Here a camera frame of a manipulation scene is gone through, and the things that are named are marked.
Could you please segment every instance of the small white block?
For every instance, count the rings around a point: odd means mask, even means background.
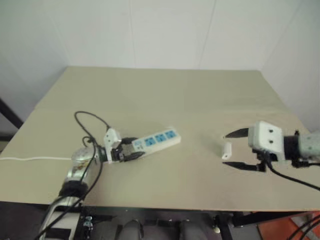
[[[232,145],[231,142],[226,142],[223,146],[222,149],[222,159],[223,160],[228,160],[232,156]]]

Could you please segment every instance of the screw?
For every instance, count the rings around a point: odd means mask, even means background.
[[[214,231],[216,234],[219,234],[219,233],[220,233],[220,228],[218,228],[217,226],[213,226],[213,231]]]

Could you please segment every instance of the power cord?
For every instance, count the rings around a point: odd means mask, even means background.
[[[305,186],[308,186],[308,187],[310,187],[310,188],[313,188],[313,189],[315,189],[315,190],[320,191],[320,187],[318,187],[318,186],[315,186],[315,185],[310,184],[310,183],[305,182],[305,181],[301,181],[301,180],[296,179],[296,178],[293,178],[293,177],[291,177],[291,176],[283,175],[282,173],[276,171],[276,170],[273,168],[273,166],[272,166],[270,154],[269,154],[268,152],[266,152],[265,155],[266,155],[266,161],[265,161],[265,162],[266,162],[266,165],[268,166],[268,168],[270,169],[270,171],[271,171],[272,173],[274,173],[274,174],[276,174],[276,175],[278,175],[279,177],[282,177],[282,178],[284,178],[284,179],[288,179],[288,180],[290,180],[290,181],[293,181],[293,182],[296,182],[296,183],[298,183],[298,184],[302,184],[302,185],[305,185]]]
[[[320,224],[320,220],[316,221],[315,223],[313,223],[310,227],[308,227],[304,233],[302,234],[302,236],[300,237],[299,240],[303,240],[305,238],[305,236],[308,234],[308,232],[310,232],[312,229],[314,229],[316,226],[318,226]]]
[[[309,163],[309,166],[320,166],[320,163]]]
[[[96,119],[100,120],[101,122],[104,123],[105,127],[106,127],[106,130],[105,131],[108,131],[108,129],[110,128],[110,125],[105,121],[103,120],[101,117],[91,113],[91,112],[88,112],[88,111],[76,111],[74,113],[74,119],[76,120],[76,122],[79,124],[79,126],[82,128],[83,131],[85,131],[86,134],[88,134],[88,136],[85,136],[82,138],[82,143],[84,146],[86,146],[85,144],[85,139],[88,138],[91,142],[97,142],[96,139],[94,138],[94,136],[85,128],[85,126],[80,122],[79,118],[78,118],[78,114],[87,114],[87,115],[90,115],[90,116],[93,116],[95,117]]]
[[[68,196],[59,196],[59,197],[57,197],[57,198],[49,205],[49,207],[46,209],[46,211],[44,212],[43,219],[41,220],[41,223],[43,223],[44,220],[46,219],[46,216],[47,216],[47,214],[49,213],[50,208],[52,208],[52,206],[54,206],[56,203],[62,201],[63,199],[66,199],[67,197],[68,197]]]
[[[92,161],[95,159],[96,156],[96,151],[98,148],[98,151],[100,152],[102,147],[97,143],[96,139],[94,138],[94,136],[85,128],[85,126],[80,122],[80,120],[78,119],[78,114],[87,114],[87,115],[91,115],[95,118],[97,118],[98,120],[100,120],[101,122],[103,122],[106,126],[106,131],[108,131],[108,129],[110,128],[110,125],[107,124],[106,121],[104,121],[102,118],[98,117],[97,115],[91,113],[91,112],[87,112],[87,111],[76,111],[74,113],[74,118],[76,120],[76,122],[79,124],[79,126],[88,134],[88,136],[84,136],[82,138],[82,143],[85,147],[87,147],[87,144],[85,142],[85,139],[87,139],[87,143],[92,143],[93,145],[93,156],[90,160],[90,162],[88,163],[88,165],[86,166],[81,178],[80,178],[80,182],[82,182],[82,180],[85,177],[86,172],[89,169],[89,166],[91,165]],[[39,239],[43,234],[45,234],[52,226],[54,226],[57,222],[59,222],[72,208],[74,208],[75,206],[77,206],[83,199],[85,199],[85,197],[90,193],[90,191],[95,187],[96,183],[98,182],[100,175],[102,173],[102,169],[103,169],[103,162],[100,160],[100,168],[99,168],[99,172],[93,182],[93,184],[91,185],[91,187],[88,189],[88,191],[83,194],[83,196],[81,196],[74,204],[72,204],[71,206],[69,206],[68,208],[66,208],[64,210],[63,213],[61,213],[54,221],[52,221],[48,226],[46,226],[46,228],[44,228],[34,239],[37,240]]]
[[[304,224],[302,224],[300,227],[298,227],[288,238],[287,240],[292,240],[297,234],[298,232],[300,232],[303,228],[305,228],[306,226],[310,225],[313,221],[320,219],[320,215],[315,216],[314,218],[310,219],[309,221],[306,221]]]
[[[90,193],[90,191],[95,187],[96,183],[98,182],[101,172],[103,169],[103,162],[100,161],[100,168],[99,168],[99,172],[98,175],[96,176],[93,184],[91,185],[91,187],[88,189],[88,191],[83,194],[76,202],[74,202],[74,204],[72,204],[71,206],[69,206],[68,208],[66,208],[64,210],[63,213],[61,213],[54,221],[52,221],[48,226],[46,226],[45,229],[43,229],[35,238],[34,240],[39,239],[43,234],[45,234],[53,225],[55,225],[57,222],[59,222],[71,209],[73,209],[76,205],[78,205],[83,199],[85,199],[85,197]]]
[[[18,161],[30,161],[30,160],[43,160],[43,159],[51,159],[51,160],[71,160],[70,157],[55,157],[55,156],[33,156],[33,157],[0,157],[1,160],[18,160]]]

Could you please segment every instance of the red object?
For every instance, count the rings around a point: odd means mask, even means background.
[[[317,215],[320,215],[319,211],[314,212],[312,217]],[[298,228],[291,218],[261,223],[258,227],[263,240],[286,240]],[[320,237],[320,225],[313,229],[313,233],[318,238]],[[302,234],[302,231],[298,232],[293,240],[299,240]]]

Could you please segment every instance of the white cable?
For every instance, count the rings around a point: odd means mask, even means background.
[[[29,160],[41,160],[41,159],[51,159],[51,160],[71,160],[69,157],[55,157],[55,156],[34,156],[34,157],[0,157],[1,160],[19,160],[19,161],[29,161]]]

